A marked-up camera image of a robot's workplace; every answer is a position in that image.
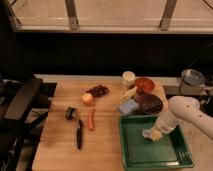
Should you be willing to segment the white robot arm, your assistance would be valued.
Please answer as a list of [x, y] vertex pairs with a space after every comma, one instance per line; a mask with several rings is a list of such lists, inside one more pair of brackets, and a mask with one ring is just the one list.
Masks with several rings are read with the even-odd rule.
[[162, 112], [151, 128], [150, 138], [158, 141], [164, 134], [170, 134], [180, 120], [186, 120], [213, 139], [213, 118], [200, 110], [197, 99], [185, 96], [173, 96], [168, 100], [168, 109]]

